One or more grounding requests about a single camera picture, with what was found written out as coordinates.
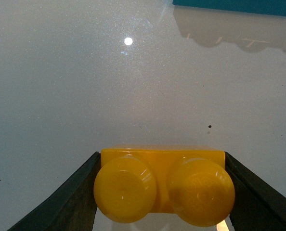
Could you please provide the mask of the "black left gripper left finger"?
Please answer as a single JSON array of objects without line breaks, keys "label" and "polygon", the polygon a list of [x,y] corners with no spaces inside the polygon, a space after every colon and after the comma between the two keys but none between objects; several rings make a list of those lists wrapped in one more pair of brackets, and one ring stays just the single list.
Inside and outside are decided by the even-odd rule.
[{"label": "black left gripper left finger", "polygon": [[9,230],[93,230],[97,210],[93,187],[99,170],[100,153],[95,152],[52,195]]}]

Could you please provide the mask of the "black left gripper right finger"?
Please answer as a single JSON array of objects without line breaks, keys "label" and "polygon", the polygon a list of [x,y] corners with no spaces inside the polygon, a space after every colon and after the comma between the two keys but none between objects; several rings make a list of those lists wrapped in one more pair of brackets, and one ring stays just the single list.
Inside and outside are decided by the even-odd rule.
[{"label": "black left gripper right finger", "polygon": [[286,198],[225,153],[225,170],[235,188],[229,218],[236,231],[286,231]]}]

